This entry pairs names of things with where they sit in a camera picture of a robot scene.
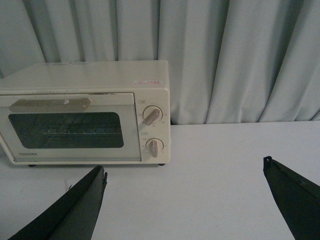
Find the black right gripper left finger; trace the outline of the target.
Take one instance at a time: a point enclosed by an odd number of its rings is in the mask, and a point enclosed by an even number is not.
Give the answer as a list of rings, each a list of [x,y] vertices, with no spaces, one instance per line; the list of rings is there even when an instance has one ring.
[[[97,165],[11,240],[90,240],[101,210],[108,173]]]

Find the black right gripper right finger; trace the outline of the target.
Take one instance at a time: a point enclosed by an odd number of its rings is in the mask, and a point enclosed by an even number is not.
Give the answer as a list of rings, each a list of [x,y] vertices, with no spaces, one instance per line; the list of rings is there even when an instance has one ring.
[[[263,173],[293,237],[296,240],[318,240],[320,186],[271,156],[263,158]]]

